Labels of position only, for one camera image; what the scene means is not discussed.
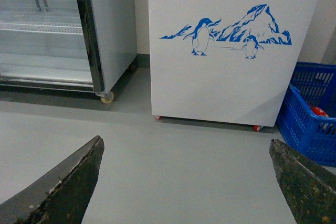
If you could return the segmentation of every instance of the wire shelf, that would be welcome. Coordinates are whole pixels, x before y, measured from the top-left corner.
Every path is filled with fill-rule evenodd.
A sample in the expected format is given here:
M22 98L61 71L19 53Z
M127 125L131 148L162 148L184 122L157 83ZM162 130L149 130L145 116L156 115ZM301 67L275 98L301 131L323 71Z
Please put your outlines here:
M71 8L49 8L41 12L39 8L0 7L0 30L82 35L77 14L78 10Z
M3 22L0 23L0 30L49 34L83 34L80 24L57 22Z

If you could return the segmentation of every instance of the penguin decal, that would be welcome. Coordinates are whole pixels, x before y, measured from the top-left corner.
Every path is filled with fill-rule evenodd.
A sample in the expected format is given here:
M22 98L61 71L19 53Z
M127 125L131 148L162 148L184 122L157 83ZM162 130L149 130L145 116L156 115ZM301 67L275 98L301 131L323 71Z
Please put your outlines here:
M199 21L195 30L183 38L183 40L192 38L193 51L191 53L193 55L206 56L205 51L208 48L209 39L215 40L215 36L209 30L209 26L214 24L209 18L203 18Z
M258 52L258 49L261 48L262 50L265 50L257 41L257 38L254 35L249 35L246 38L246 44L243 45L243 48L245 48L245 59L255 59L256 54Z

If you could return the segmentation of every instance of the glass door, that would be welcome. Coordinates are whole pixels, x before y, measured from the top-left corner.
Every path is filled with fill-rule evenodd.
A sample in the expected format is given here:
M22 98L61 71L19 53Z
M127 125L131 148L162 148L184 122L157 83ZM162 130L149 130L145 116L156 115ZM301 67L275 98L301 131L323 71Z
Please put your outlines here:
M0 84L93 91L84 1L0 0Z

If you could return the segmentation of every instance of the white wall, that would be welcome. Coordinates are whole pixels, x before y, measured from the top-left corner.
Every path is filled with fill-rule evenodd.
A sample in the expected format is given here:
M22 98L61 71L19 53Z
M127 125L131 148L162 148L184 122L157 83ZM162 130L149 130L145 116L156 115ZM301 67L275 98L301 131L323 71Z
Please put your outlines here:
M329 63L336 56L336 0L319 0L299 61Z
M139 54L149 54L148 0L135 1L136 37Z
M138 53L149 54L148 0L135 0ZM332 63L336 56L336 0L319 0L299 61Z

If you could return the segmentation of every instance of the glass door refrigerator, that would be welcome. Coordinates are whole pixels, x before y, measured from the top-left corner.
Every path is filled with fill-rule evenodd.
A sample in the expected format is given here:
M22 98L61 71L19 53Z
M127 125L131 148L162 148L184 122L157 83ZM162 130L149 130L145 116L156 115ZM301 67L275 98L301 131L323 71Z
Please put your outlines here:
M0 0L0 85L94 92L136 53L134 0Z
M318 0L149 0L152 114L274 126Z

